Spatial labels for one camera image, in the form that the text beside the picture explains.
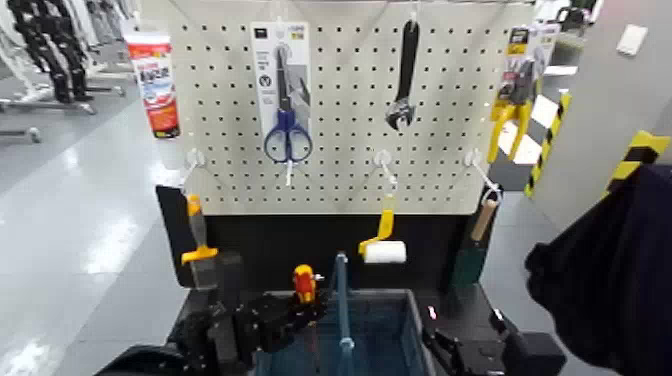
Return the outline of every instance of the pegboard hook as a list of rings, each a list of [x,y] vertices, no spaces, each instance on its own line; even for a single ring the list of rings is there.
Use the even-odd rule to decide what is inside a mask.
[[[287,3],[286,0],[274,0],[271,6],[271,19],[275,20],[275,33],[278,39],[284,37],[285,29],[282,26],[282,23],[288,17]]]
[[[499,187],[499,184],[493,183],[492,180],[490,180],[488,176],[485,174],[483,169],[481,169],[481,166],[479,166],[479,164],[481,163],[482,160],[483,160],[483,154],[478,149],[469,151],[464,156],[465,166],[474,167],[476,171],[478,171],[478,174],[481,175],[483,181],[485,181],[485,185],[488,186],[488,191],[485,192],[485,194],[483,195],[481,204],[485,204],[485,200],[487,200],[490,193],[496,194],[497,202],[500,203],[502,202],[502,189]]]
[[[186,191],[185,185],[187,184],[187,180],[189,180],[189,177],[191,176],[191,173],[194,172],[194,169],[196,169],[196,167],[205,167],[205,155],[203,155],[203,153],[196,148],[189,150],[186,159],[189,167],[187,168],[187,173],[180,182],[180,190],[183,194]]]
[[[292,172],[294,170],[294,162],[292,160],[287,161],[287,172],[285,174],[285,186],[286,187],[291,187],[292,186]]]
[[[387,181],[390,183],[390,187],[392,188],[392,193],[394,193],[397,190],[397,185],[399,182],[397,181],[397,177],[394,176],[394,174],[390,172],[390,169],[387,167],[390,163],[392,163],[392,155],[385,149],[379,151],[373,157],[373,164],[376,165],[376,167],[383,169],[383,173],[385,173],[385,177],[387,178]]]
[[[415,0],[413,4],[413,10],[411,11],[411,22],[413,22],[412,30],[415,30],[415,26],[418,24],[418,15],[420,14],[420,7],[422,4],[420,0]]]

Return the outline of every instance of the packaging card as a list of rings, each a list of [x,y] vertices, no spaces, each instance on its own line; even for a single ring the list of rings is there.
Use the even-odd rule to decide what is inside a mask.
[[[527,59],[534,59],[534,77],[536,94],[541,94],[541,78],[551,62],[555,42],[560,33],[559,24],[534,24],[515,27],[511,30],[506,49],[506,65],[502,73],[502,83],[497,89],[490,120],[497,121],[501,111],[508,104],[509,95],[518,77],[517,70]]]
[[[535,24],[530,27],[529,56],[534,58],[534,80],[540,79],[551,63],[555,42],[560,34],[560,24]]]
[[[509,103],[509,95],[513,91],[518,68],[527,58],[530,43],[530,30],[525,26],[511,29],[509,44],[506,48],[506,64],[502,73],[502,82],[497,88],[495,102],[490,112],[490,120],[497,121],[502,110]]]
[[[276,52],[287,56],[287,94],[297,122],[310,133],[310,44],[305,22],[252,22],[252,52],[257,80],[261,130],[266,137],[277,123],[278,73]]]

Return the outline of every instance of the yellow handle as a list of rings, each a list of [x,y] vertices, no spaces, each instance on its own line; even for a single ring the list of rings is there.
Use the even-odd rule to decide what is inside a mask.
[[[217,256],[217,248],[209,248],[205,245],[202,245],[196,248],[193,252],[185,252],[182,254],[182,265],[192,262],[205,260]]]
[[[378,224],[378,235],[375,238],[365,240],[359,243],[359,254],[364,256],[366,247],[380,240],[385,240],[392,235],[394,228],[394,196],[389,194],[385,196],[383,202],[383,212],[380,215],[380,223]]]
[[[523,136],[527,134],[527,127],[530,123],[530,117],[532,116],[532,101],[526,101],[524,105],[518,107],[518,132],[516,132],[516,138],[513,140],[513,145],[511,146],[511,152],[509,153],[509,160],[512,161],[516,157],[518,152],[518,146],[523,140]]]
[[[499,114],[499,118],[495,122],[495,128],[492,130],[490,137],[490,149],[488,150],[488,163],[493,163],[497,160],[497,153],[499,152],[499,135],[504,129],[504,124],[513,118],[516,111],[516,106],[508,105]]]
[[[217,255],[217,248],[207,246],[207,234],[205,217],[201,209],[201,200],[198,195],[187,196],[187,214],[189,215],[189,226],[196,240],[196,250],[182,254],[182,265],[187,262],[199,261],[213,258]]]

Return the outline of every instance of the brown handle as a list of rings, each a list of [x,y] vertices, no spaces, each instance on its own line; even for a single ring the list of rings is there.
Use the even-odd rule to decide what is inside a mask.
[[[485,204],[481,209],[481,214],[478,216],[478,219],[476,220],[474,230],[471,232],[471,240],[477,242],[483,238],[485,229],[488,227],[488,223],[490,223],[490,218],[492,218],[492,213],[495,212],[495,208],[497,207],[497,205],[498,203],[495,200],[485,201]]]

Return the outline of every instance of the white paint roller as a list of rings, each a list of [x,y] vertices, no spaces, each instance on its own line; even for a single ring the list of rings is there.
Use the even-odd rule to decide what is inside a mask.
[[[377,241],[366,246],[365,264],[401,264],[406,262],[406,244],[402,241]]]

